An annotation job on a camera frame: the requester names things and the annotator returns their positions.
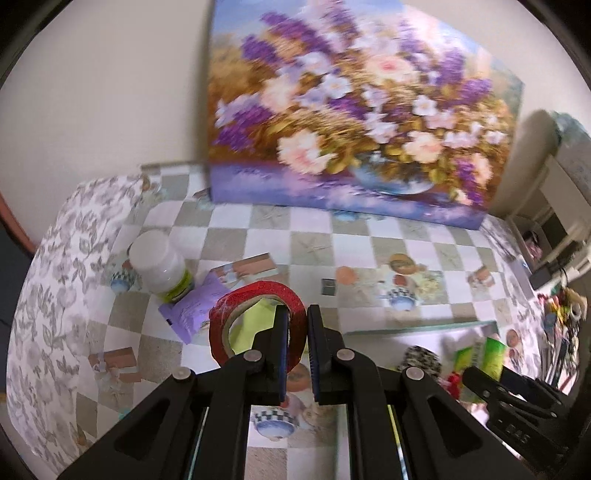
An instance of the blue vase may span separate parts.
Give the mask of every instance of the blue vase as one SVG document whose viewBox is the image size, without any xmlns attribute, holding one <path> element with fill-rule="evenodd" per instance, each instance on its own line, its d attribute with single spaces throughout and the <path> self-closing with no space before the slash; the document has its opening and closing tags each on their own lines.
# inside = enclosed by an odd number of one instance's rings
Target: blue vase
<svg viewBox="0 0 591 480">
<path fill-rule="evenodd" d="M 408 180 L 384 180 L 378 173 L 377 167 L 389 161 L 378 153 L 361 154 L 357 156 L 361 166 L 349 166 L 349 171 L 363 187 L 388 195 L 415 195 L 433 188 L 434 184 L 427 175 L 419 171 Z"/>
</svg>

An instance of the white plastic bottle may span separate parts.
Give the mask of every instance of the white plastic bottle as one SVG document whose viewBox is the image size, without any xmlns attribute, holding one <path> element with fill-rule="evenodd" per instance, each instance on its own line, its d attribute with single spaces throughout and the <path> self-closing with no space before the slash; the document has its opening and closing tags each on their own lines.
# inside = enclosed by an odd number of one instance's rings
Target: white plastic bottle
<svg viewBox="0 0 591 480">
<path fill-rule="evenodd" d="M 176 303 L 194 287 L 183 257 L 160 230 L 142 233 L 129 249 L 129 261 L 149 291 Z"/>
</svg>

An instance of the white wall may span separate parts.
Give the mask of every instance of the white wall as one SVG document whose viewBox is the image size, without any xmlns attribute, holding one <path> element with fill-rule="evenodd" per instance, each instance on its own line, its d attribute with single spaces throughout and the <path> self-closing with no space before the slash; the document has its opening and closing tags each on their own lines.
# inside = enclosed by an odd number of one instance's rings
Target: white wall
<svg viewBox="0 0 591 480">
<path fill-rule="evenodd" d="M 539 109 L 591 130 L 591 93 L 517 0 L 410 0 L 474 38 L 525 83 L 514 154 L 493 211 L 514 202 L 551 147 Z M 74 0 L 0 90 L 0 192 L 39 241 L 83 180 L 140 164 L 202 161 L 210 0 Z"/>
</svg>

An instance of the canvas painting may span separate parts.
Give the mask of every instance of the canvas painting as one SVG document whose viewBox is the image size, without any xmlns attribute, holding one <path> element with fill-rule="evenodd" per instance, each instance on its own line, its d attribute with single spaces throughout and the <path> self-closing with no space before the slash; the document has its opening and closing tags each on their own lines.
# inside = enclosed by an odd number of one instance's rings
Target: canvas painting
<svg viewBox="0 0 591 480">
<path fill-rule="evenodd" d="M 217 0 L 208 88 L 215 202 L 477 229 L 522 83 L 396 0 Z"/>
</svg>

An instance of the red tape roll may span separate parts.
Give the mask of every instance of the red tape roll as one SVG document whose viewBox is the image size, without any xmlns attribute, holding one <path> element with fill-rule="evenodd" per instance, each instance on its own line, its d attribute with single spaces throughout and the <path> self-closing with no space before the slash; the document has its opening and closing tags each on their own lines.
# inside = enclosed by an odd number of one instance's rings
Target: red tape roll
<svg viewBox="0 0 591 480">
<path fill-rule="evenodd" d="M 219 299 L 209 311 L 209 345 L 220 366 L 234 355 L 228 334 L 236 319 L 260 299 L 280 301 L 290 311 L 290 340 L 287 347 L 287 371 L 300 363 L 306 346 L 308 323 L 306 309 L 300 298 L 283 283 L 257 281 L 231 291 Z"/>
</svg>

